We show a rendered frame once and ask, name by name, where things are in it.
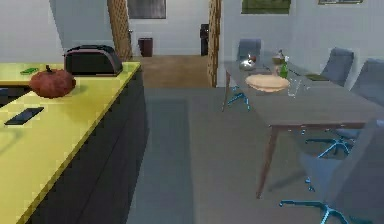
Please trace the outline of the black toaster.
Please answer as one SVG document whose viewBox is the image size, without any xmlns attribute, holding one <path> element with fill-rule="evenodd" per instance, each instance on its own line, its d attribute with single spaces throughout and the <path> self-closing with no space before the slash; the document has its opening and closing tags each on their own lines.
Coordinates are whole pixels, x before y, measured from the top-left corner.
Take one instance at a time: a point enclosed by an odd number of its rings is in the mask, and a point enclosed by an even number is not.
<svg viewBox="0 0 384 224">
<path fill-rule="evenodd" d="M 123 64 L 108 45 L 80 45 L 64 54 L 64 68 L 74 76 L 117 76 Z"/>
</svg>

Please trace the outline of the black tall box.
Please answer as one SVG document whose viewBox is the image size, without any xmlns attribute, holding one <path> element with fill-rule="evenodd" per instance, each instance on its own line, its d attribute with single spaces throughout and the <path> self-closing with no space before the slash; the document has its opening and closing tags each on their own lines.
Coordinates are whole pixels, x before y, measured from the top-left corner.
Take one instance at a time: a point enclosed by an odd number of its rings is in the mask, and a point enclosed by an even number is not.
<svg viewBox="0 0 384 224">
<path fill-rule="evenodd" d="M 208 54 L 208 37 L 209 37 L 209 25 L 202 24 L 200 27 L 200 40 L 201 40 L 201 55 Z"/>
</svg>

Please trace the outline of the clear drinking glass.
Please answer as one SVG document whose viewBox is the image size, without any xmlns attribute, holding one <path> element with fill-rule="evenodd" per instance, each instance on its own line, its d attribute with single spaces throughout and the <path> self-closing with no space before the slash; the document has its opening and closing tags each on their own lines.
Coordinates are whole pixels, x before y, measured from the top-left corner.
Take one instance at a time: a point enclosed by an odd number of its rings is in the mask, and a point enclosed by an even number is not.
<svg viewBox="0 0 384 224">
<path fill-rule="evenodd" d="M 301 80 L 300 79 L 290 78 L 289 79 L 288 89 L 287 89 L 288 95 L 291 96 L 291 97 L 295 97 L 297 92 L 298 92 L 298 89 L 300 87 L 300 84 L 301 84 Z"/>
</svg>

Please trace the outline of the tan shallow bowl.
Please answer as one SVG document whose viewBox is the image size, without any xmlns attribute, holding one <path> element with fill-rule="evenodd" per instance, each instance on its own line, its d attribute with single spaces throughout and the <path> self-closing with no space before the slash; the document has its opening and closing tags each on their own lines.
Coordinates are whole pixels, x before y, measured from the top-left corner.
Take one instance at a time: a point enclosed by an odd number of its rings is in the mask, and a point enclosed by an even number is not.
<svg viewBox="0 0 384 224">
<path fill-rule="evenodd" d="M 252 88 L 263 92 L 278 92 L 286 89 L 290 82 L 276 75 L 250 75 L 245 79 L 245 82 Z"/>
</svg>

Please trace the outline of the brown glass jar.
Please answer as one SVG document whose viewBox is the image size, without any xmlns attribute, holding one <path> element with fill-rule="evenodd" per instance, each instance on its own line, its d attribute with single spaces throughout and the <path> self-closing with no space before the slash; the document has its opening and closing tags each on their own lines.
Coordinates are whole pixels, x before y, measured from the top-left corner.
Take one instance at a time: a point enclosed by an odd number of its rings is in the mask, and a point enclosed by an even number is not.
<svg viewBox="0 0 384 224">
<path fill-rule="evenodd" d="M 284 54 L 282 50 L 279 50 L 278 53 L 272 57 L 272 62 L 274 64 L 274 74 L 278 75 L 280 73 L 281 66 L 285 61 Z"/>
</svg>

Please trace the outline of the grey office chair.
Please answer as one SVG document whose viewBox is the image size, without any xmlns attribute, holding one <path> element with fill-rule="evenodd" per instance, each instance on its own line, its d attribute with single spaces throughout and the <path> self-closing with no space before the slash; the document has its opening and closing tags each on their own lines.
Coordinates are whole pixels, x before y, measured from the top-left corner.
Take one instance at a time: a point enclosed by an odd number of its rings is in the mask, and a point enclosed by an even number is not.
<svg viewBox="0 0 384 224">
<path fill-rule="evenodd" d="M 351 91 L 384 107 L 384 60 L 367 59 Z M 323 142 L 330 144 L 327 149 L 318 155 L 318 158 L 326 156 L 330 151 L 333 151 L 334 155 L 336 155 L 340 149 L 345 154 L 349 154 L 353 143 L 360 134 L 359 129 L 330 129 L 330 132 L 336 135 L 336 138 L 305 140 L 305 143 Z"/>
<path fill-rule="evenodd" d="M 328 61 L 320 75 L 339 86 L 344 86 L 353 61 L 353 51 L 335 47 L 331 50 Z"/>
<path fill-rule="evenodd" d="M 248 58 L 248 55 L 253 55 L 258 57 L 261 50 L 261 40 L 260 39 L 241 39 L 238 45 L 237 52 L 237 62 L 238 65 L 241 61 Z M 242 92 L 237 92 L 233 97 L 227 102 L 227 105 L 231 105 L 236 100 L 242 99 L 246 104 L 247 110 L 250 110 L 250 104 L 248 98 Z"/>
<path fill-rule="evenodd" d="M 307 153 L 300 162 L 317 194 L 315 201 L 282 200 L 279 205 L 317 207 L 340 224 L 384 224 L 384 119 L 374 119 L 361 130 L 352 150 L 342 160 Z"/>
</svg>

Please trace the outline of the red apple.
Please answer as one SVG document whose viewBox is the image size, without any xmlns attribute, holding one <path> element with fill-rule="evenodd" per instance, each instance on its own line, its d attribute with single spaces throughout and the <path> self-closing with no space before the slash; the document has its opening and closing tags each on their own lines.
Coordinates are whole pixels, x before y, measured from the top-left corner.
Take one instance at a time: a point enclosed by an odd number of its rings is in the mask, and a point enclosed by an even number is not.
<svg viewBox="0 0 384 224">
<path fill-rule="evenodd" d="M 33 75 L 29 87 L 43 98 L 59 98 L 69 94 L 76 86 L 76 80 L 64 69 L 53 69 L 49 65 L 44 71 Z"/>
</svg>

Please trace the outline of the pale framed picture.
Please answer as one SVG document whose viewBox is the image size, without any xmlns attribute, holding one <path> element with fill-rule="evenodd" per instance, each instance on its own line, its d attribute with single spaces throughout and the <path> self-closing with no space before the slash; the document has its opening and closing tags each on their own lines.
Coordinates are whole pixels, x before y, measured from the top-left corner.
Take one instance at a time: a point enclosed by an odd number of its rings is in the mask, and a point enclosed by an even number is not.
<svg viewBox="0 0 384 224">
<path fill-rule="evenodd" d="M 331 4 L 361 4 L 364 0 L 318 0 L 319 5 Z"/>
</svg>

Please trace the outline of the yellow-topped black kitchen counter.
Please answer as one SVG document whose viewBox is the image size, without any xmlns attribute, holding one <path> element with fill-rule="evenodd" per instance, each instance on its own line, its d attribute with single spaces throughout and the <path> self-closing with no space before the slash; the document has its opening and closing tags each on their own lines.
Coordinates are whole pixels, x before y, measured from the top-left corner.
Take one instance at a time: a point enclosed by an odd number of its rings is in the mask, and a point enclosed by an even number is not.
<svg viewBox="0 0 384 224">
<path fill-rule="evenodd" d="M 80 77 L 63 98 L 29 92 L 0 108 L 0 224 L 126 224 L 148 132 L 137 62 Z"/>
</svg>

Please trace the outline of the grey dining table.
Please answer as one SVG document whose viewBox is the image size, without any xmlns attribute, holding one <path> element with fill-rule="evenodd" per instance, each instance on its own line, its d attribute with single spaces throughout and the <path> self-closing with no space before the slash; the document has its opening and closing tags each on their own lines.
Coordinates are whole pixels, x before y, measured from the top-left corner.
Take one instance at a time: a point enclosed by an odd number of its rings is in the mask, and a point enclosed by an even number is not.
<svg viewBox="0 0 384 224">
<path fill-rule="evenodd" d="M 278 133 L 286 130 L 361 128 L 368 120 L 384 116 L 384 107 L 331 82 L 312 82 L 303 76 L 294 96 L 286 90 L 266 93 L 249 87 L 248 71 L 236 61 L 224 63 L 226 80 L 234 81 L 247 96 L 251 107 L 269 127 L 263 166 L 257 178 L 260 197 L 268 177 Z"/>
</svg>

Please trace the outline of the green framed picture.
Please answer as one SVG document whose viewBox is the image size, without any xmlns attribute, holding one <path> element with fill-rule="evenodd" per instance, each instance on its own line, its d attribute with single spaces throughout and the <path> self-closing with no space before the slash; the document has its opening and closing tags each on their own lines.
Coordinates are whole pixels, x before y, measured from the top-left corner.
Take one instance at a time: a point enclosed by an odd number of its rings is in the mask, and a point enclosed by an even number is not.
<svg viewBox="0 0 384 224">
<path fill-rule="evenodd" d="M 242 0 L 242 14 L 288 14 L 291 0 Z"/>
</svg>

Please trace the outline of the wooden lattice door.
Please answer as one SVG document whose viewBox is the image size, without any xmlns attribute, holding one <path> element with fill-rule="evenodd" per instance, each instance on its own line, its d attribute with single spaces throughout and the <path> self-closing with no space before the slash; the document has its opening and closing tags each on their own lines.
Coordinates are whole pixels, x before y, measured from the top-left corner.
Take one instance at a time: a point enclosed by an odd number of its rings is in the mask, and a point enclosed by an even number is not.
<svg viewBox="0 0 384 224">
<path fill-rule="evenodd" d="M 217 86 L 220 39 L 221 0 L 209 0 L 209 37 L 207 76 L 212 87 Z"/>
<path fill-rule="evenodd" d="M 113 42 L 117 55 L 122 61 L 132 59 L 126 0 L 107 0 Z"/>
</svg>

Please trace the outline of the black phone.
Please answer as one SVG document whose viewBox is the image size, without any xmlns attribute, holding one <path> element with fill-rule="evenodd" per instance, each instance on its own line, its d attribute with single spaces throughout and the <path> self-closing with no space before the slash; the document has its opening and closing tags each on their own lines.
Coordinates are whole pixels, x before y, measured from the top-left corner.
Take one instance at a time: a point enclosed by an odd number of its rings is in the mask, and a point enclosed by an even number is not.
<svg viewBox="0 0 384 224">
<path fill-rule="evenodd" d="M 5 125 L 23 125 L 43 110 L 43 107 L 26 108 L 19 114 L 6 121 Z"/>
</svg>

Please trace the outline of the silver kettle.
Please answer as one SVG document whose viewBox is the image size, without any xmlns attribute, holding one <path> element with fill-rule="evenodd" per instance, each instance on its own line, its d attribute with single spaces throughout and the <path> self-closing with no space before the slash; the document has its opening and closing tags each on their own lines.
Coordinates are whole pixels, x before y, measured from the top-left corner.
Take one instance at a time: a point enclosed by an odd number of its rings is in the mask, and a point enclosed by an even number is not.
<svg viewBox="0 0 384 224">
<path fill-rule="evenodd" d="M 247 59 L 244 59 L 243 61 L 240 62 L 239 68 L 244 71 L 251 71 L 255 68 L 256 66 L 256 56 L 253 55 L 248 55 Z"/>
</svg>

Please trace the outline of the dark red bin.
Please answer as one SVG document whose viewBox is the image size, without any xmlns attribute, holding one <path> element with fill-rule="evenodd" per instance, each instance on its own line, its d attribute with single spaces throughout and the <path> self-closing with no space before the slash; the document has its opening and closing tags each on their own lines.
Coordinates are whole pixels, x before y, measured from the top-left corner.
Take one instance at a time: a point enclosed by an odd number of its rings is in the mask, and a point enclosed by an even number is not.
<svg viewBox="0 0 384 224">
<path fill-rule="evenodd" d="M 138 45 L 142 57 L 151 57 L 153 55 L 153 39 L 139 38 Z"/>
</svg>

